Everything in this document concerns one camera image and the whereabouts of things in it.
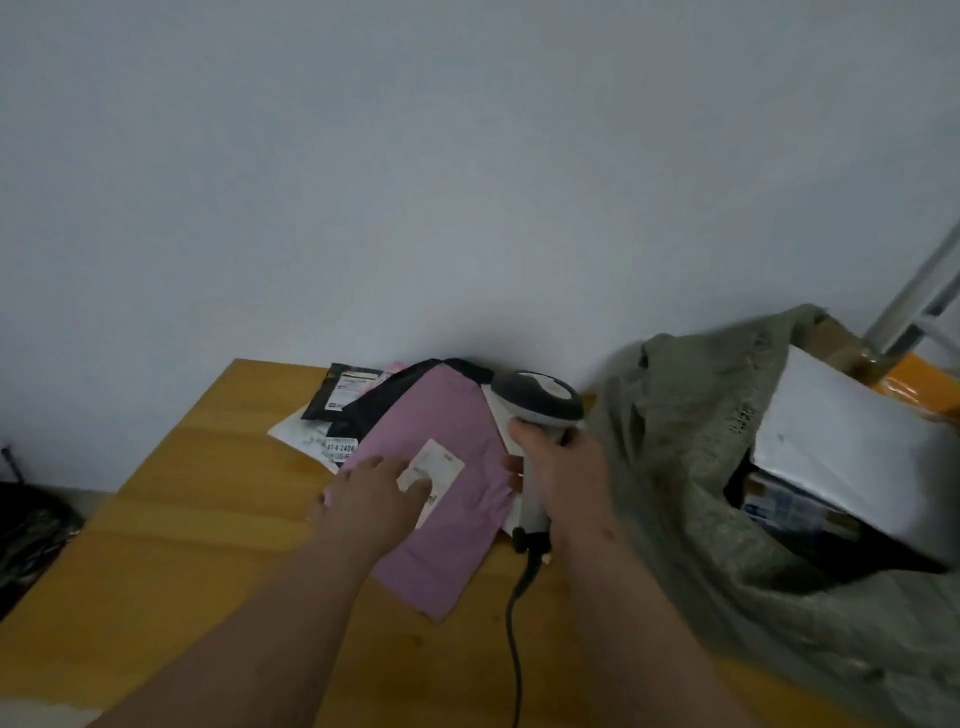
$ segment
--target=label sticker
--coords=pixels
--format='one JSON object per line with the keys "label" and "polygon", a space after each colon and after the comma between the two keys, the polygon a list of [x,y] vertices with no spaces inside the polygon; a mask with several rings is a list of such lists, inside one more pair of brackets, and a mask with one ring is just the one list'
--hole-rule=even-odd
{"label": "label sticker", "polygon": [[347,460],[357,449],[355,437],[327,437],[324,439],[326,455],[337,465]]}
{"label": "label sticker", "polygon": [[344,407],[360,397],[368,389],[379,384],[382,375],[368,374],[367,372],[343,372],[337,380],[336,386],[330,392],[330,397],[324,409],[332,412],[342,412]]}
{"label": "label sticker", "polygon": [[410,461],[410,467],[396,479],[397,487],[404,493],[418,480],[430,478],[433,481],[430,498],[427,499],[426,505],[420,511],[417,528],[420,528],[433,513],[433,509],[437,507],[440,499],[450,490],[450,486],[453,485],[453,481],[457,479],[457,475],[463,468],[463,460],[436,440],[427,440],[426,445],[417,453],[417,457]]}
{"label": "label sticker", "polygon": [[540,375],[536,372],[520,373],[524,376],[530,377],[531,379],[535,379],[537,384],[539,384],[543,391],[548,395],[553,395],[560,400],[569,400],[571,397],[573,397],[573,395],[566,391],[566,387],[562,386],[561,383],[552,376]]}

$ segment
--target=pink package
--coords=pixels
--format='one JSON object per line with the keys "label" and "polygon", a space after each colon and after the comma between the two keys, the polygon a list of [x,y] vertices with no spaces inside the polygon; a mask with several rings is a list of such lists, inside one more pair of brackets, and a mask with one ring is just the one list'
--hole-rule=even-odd
{"label": "pink package", "polygon": [[439,364],[396,401],[344,463],[372,455],[413,458],[436,440],[464,461],[420,530],[373,569],[373,576],[435,622],[457,603],[510,512],[507,451],[480,387]]}

